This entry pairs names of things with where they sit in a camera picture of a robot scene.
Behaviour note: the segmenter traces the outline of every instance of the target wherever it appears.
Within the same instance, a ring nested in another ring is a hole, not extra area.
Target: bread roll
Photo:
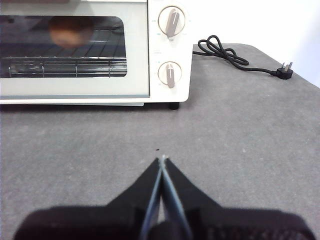
[[[49,21],[49,32],[56,45],[78,48],[90,41],[94,24],[88,16],[54,16]]]

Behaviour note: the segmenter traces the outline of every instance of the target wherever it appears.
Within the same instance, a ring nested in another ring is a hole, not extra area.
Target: oven knob
[[[158,76],[163,84],[172,89],[181,79],[181,68],[175,62],[165,62],[160,66]]]
[[[171,38],[182,31],[185,26],[185,15],[176,6],[169,6],[162,10],[158,18],[161,31]]]

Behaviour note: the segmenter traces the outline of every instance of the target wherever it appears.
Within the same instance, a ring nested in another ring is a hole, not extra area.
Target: oven window
[[[1,78],[124,77],[116,16],[0,16]]]

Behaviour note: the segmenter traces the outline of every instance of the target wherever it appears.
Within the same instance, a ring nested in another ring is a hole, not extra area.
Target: oven foot
[[[169,109],[177,110],[180,106],[180,102],[169,102]]]

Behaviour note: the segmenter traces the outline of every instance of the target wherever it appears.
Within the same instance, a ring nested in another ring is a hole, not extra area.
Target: white wall
[[[184,5],[192,14],[194,43],[214,34],[222,43],[255,46],[280,63],[293,62],[296,73],[320,87],[320,0],[185,0]]]

